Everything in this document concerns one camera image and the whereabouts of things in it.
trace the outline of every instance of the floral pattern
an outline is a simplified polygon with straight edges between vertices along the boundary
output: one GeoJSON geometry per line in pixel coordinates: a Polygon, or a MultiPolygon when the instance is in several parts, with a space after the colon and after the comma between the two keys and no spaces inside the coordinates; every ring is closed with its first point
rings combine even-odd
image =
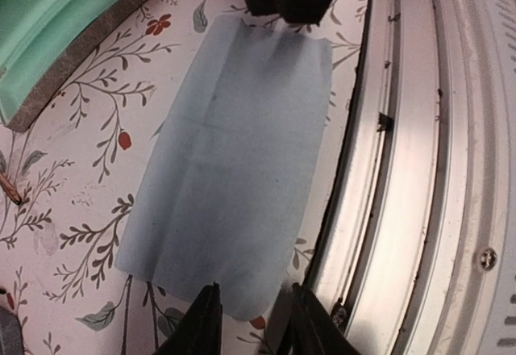
{"type": "MultiPolygon", "coordinates": [[[[367,0],[334,0],[320,26],[304,27],[275,15],[253,18],[242,5],[147,1],[79,66],[26,133],[0,127],[0,170],[23,197],[16,207],[0,194],[0,305],[19,317],[25,353],[150,354],[188,309],[113,261],[160,124],[216,14],[332,44],[321,157],[285,284],[304,278],[346,127],[367,0]]],[[[288,310],[280,293],[250,322],[224,316],[223,353],[276,353],[288,310]]]]}

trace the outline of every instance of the cloth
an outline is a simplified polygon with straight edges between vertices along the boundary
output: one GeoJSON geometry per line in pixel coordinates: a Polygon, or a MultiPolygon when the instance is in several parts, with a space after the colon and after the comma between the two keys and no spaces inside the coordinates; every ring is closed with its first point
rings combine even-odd
{"type": "Polygon", "coordinates": [[[219,16],[161,129],[115,265],[225,313],[274,300],[301,227],[331,92],[331,46],[219,16]]]}

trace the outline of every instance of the blue cloth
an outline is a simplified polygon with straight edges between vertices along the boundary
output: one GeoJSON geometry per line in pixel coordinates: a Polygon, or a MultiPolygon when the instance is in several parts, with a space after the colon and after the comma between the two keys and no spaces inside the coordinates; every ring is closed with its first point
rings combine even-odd
{"type": "Polygon", "coordinates": [[[225,313],[262,314],[285,276],[318,158],[331,46],[219,16],[161,129],[115,265],[225,313]]]}

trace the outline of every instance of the screw head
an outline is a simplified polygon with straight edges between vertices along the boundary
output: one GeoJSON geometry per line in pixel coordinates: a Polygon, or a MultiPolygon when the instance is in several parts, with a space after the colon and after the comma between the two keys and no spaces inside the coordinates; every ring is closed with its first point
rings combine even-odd
{"type": "Polygon", "coordinates": [[[498,262],[497,252],[493,248],[485,248],[478,255],[478,266],[483,272],[492,270],[498,262]]]}

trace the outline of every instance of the red flower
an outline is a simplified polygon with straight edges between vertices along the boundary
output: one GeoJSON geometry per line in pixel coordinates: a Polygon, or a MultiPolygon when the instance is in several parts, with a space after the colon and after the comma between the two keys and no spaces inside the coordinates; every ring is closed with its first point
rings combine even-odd
{"type": "Polygon", "coordinates": [[[256,319],[251,320],[249,323],[254,327],[254,329],[263,330],[265,329],[265,319],[263,316],[257,317],[256,319]]]}
{"type": "Polygon", "coordinates": [[[122,149],[124,151],[132,146],[131,136],[129,136],[129,133],[127,133],[125,131],[120,132],[119,144],[120,144],[120,147],[122,147],[122,149]]]}
{"type": "Polygon", "coordinates": [[[15,300],[13,299],[13,296],[10,295],[10,293],[7,294],[7,302],[9,303],[10,309],[15,309],[15,300]]]}
{"type": "Polygon", "coordinates": [[[148,29],[146,31],[147,35],[153,34],[154,36],[158,36],[165,28],[170,27],[170,14],[166,14],[160,17],[160,20],[153,19],[147,23],[148,29]]]}

